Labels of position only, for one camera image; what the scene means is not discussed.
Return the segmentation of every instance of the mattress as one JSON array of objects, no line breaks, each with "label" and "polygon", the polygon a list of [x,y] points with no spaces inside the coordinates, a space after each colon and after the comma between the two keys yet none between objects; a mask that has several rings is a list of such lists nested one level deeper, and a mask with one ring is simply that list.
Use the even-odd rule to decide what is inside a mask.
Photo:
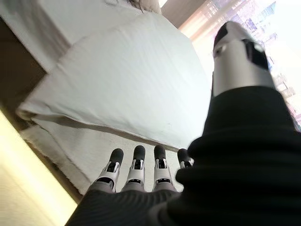
[{"label": "mattress", "polygon": [[0,15],[46,72],[75,42],[142,12],[126,0],[1,0]]},{"label": "mattress", "polygon": [[163,16],[145,13],[74,44],[17,113],[68,117],[187,148],[202,134],[209,101],[191,41]]}]

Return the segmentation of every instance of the curtain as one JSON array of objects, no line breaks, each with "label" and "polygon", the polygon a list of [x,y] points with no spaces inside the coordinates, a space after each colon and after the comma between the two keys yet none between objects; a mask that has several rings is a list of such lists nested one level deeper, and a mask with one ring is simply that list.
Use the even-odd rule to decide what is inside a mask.
[{"label": "curtain", "polygon": [[[283,95],[291,115],[295,118],[296,127],[300,129],[301,75],[298,75],[301,71],[300,52],[294,52],[294,47],[279,39],[281,31],[277,27],[279,22],[277,19],[280,18],[283,21],[288,18],[289,13],[292,13],[292,6],[289,5],[287,8],[289,11],[286,10],[281,16],[276,16],[275,10],[278,2],[278,0],[207,0],[179,29],[192,40],[208,80],[211,82],[214,70],[212,56],[214,38],[225,22],[240,23],[255,41],[265,48],[274,83]],[[288,56],[294,59],[294,63],[291,60],[287,64],[284,63],[288,62],[286,60]]]}]

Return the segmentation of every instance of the robotic finger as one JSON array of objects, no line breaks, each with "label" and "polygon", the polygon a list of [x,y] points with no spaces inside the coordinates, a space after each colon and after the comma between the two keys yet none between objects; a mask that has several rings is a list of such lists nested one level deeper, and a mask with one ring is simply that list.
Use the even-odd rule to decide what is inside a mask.
[{"label": "robotic finger", "polygon": [[127,182],[124,185],[122,191],[136,190],[145,192],[145,148],[142,145],[137,146],[134,149],[133,161],[128,172]]},{"label": "robotic finger", "polygon": [[169,166],[166,161],[165,149],[162,145],[155,146],[155,172],[153,192],[159,190],[175,191],[174,184],[171,179]]},{"label": "robotic finger", "polygon": [[182,148],[178,151],[178,160],[180,168],[192,167],[194,160],[188,156],[187,150]]},{"label": "robotic finger", "polygon": [[104,167],[95,182],[89,187],[89,190],[115,193],[122,159],[123,151],[120,148],[112,151],[108,164]]}]

